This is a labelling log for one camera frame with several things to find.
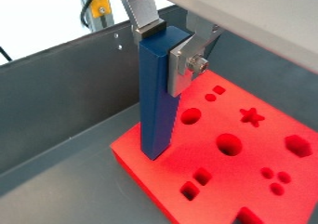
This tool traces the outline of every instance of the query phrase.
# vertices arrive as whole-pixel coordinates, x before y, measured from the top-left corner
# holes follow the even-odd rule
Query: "red shape sorter board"
[[[182,95],[169,149],[153,161],[137,125],[115,158],[174,223],[308,223],[318,135],[206,72]]]

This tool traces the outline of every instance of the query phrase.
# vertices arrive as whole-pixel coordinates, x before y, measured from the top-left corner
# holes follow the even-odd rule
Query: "blue rectangular block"
[[[176,27],[139,43],[142,151],[154,160],[170,143],[180,97],[169,93],[169,52],[189,37]]]

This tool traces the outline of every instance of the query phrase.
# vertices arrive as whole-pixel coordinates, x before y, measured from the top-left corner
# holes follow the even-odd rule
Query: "metal mount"
[[[154,0],[122,0],[131,23],[134,41],[139,41],[168,28],[160,18]]]
[[[133,23],[134,41],[139,41],[168,28],[160,19],[154,0],[122,0]],[[204,58],[208,45],[217,40],[224,28],[190,11],[186,27],[194,35],[180,44],[169,55],[169,93],[177,97],[190,86],[193,74],[202,74],[209,66]]]
[[[204,58],[208,45],[221,36],[225,29],[190,11],[186,27],[194,35],[180,44],[169,56],[169,93],[177,97],[190,86],[193,73],[202,74],[209,66]]]

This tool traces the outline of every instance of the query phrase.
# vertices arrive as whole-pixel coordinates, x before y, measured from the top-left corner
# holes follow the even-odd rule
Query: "small square hole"
[[[206,169],[200,168],[194,173],[194,179],[205,186],[210,179],[213,178],[212,174],[206,171]]]
[[[218,93],[220,95],[225,92],[225,88],[222,86],[216,86],[214,87],[214,92]]]
[[[200,194],[200,189],[196,185],[189,181],[181,189],[181,193],[185,195],[189,201],[193,201],[197,195]]]

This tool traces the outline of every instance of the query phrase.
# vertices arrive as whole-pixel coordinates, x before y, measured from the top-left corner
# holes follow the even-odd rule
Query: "screw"
[[[204,55],[198,54],[188,60],[188,68],[197,74],[202,74],[209,66],[209,61],[204,58]]]
[[[105,7],[101,7],[101,8],[99,8],[99,12],[101,12],[102,14],[105,14],[105,12],[106,12]]]
[[[216,33],[218,29],[220,29],[220,26],[216,24],[213,27],[213,33]]]

